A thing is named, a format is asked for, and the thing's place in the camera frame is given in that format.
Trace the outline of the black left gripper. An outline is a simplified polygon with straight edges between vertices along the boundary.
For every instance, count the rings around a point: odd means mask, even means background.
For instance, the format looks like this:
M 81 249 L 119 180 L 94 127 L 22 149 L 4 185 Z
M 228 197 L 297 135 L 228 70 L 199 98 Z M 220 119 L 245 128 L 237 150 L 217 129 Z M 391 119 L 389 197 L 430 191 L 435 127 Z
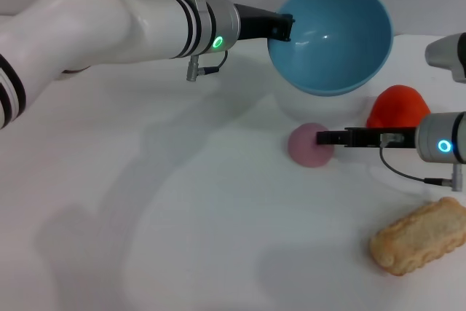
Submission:
M 274 39 L 290 41 L 294 24 L 292 14 L 276 14 L 265 9 L 235 4 L 240 17 L 239 40 Z

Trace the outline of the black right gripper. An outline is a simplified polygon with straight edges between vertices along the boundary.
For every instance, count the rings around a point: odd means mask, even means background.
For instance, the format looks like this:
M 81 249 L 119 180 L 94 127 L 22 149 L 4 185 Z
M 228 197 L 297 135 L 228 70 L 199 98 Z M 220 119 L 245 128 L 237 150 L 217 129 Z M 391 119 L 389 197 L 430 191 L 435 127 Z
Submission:
M 318 145 L 340 145 L 352 148 L 416 148 L 416 127 L 348 127 L 343 131 L 320 131 Z

